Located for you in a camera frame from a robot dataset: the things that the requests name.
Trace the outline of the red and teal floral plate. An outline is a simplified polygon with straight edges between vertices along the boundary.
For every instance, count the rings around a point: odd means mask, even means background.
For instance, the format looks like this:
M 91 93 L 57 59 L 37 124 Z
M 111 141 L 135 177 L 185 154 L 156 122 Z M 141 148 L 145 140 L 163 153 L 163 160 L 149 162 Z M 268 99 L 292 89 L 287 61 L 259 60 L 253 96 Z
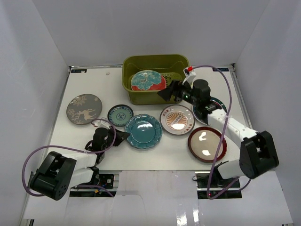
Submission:
M 166 88 L 166 79 L 157 71 L 142 70 L 132 77 L 130 84 L 133 91 L 160 91 Z

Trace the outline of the teal scalloped plate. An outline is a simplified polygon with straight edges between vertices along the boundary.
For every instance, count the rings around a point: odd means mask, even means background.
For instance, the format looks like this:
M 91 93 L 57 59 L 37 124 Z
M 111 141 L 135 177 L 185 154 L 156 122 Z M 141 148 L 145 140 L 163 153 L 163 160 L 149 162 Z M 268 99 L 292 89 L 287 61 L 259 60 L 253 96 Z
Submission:
M 149 149 L 160 142 L 163 129 L 155 117 L 148 114 L 139 114 L 126 123 L 125 132 L 130 134 L 127 142 L 132 147 Z

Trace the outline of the grey deer snowflake plate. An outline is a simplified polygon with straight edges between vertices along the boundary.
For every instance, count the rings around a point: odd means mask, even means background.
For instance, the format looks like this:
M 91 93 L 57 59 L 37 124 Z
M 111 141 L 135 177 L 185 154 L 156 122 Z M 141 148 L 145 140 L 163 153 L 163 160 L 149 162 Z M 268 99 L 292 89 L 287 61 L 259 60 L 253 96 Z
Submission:
M 103 109 L 102 101 L 93 94 L 75 97 L 66 108 L 67 118 L 76 125 L 87 125 L 96 119 Z

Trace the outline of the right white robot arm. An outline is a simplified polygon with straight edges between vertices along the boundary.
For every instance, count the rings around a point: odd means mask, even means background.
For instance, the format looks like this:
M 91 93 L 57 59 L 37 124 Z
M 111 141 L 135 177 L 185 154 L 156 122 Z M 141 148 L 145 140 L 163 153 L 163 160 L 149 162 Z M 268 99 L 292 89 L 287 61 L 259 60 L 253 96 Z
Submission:
M 172 81 L 157 94 L 165 101 L 174 97 L 176 101 L 183 100 L 191 104 L 202 122 L 221 131 L 240 149 L 239 159 L 212 164 L 209 179 L 216 187 L 222 188 L 229 183 L 230 178 L 246 176 L 255 179 L 279 165 L 272 135 L 248 128 L 237 120 L 229 117 L 229 111 L 211 100 L 210 87 L 206 80 L 197 79 L 193 85 L 188 82 Z

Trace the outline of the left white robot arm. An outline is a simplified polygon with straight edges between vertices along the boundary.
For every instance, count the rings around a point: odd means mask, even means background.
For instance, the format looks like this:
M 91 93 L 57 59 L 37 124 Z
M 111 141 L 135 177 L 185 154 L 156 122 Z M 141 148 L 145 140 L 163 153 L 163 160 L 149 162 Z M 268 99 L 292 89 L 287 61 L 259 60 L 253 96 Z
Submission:
M 92 140 L 88 141 L 83 151 L 71 154 L 49 152 L 29 183 L 30 195 L 47 196 L 58 201 L 69 187 L 79 187 L 103 190 L 113 196 L 106 186 L 100 184 L 96 166 L 104 159 L 107 149 L 119 146 L 129 136 L 129 133 L 112 126 L 102 127 L 95 130 Z

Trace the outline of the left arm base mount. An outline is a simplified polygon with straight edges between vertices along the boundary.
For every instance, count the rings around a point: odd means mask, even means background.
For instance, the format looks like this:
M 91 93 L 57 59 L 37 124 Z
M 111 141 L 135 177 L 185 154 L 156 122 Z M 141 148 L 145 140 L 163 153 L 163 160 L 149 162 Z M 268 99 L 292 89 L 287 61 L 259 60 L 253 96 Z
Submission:
M 72 188 L 70 191 L 70 197 L 112 198 L 116 195 L 118 185 L 118 175 L 99 174 L 92 182 L 86 183 L 85 187 Z

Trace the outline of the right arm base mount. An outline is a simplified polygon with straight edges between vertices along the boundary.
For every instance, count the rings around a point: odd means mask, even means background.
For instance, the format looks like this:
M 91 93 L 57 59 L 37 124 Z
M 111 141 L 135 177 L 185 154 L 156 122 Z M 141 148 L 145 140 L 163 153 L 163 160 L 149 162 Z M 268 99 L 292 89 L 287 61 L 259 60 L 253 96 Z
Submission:
M 192 177 L 192 180 L 197 184 L 197 195 L 199 200 L 207 199 L 207 183 L 209 179 L 209 171 L 199 171 L 195 172 L 195 175 Z M 226 187 L 234 179 L 230 178 L 227 180 L 218 181 L 212 176 L 211 185 L 210 185 L 210 196 L 217 195 L 224 187 Z M 217 199 L 241 199 L 242 193 L 240 191 L 239 180 L 236 181 L 227 191 L 221 194 Z

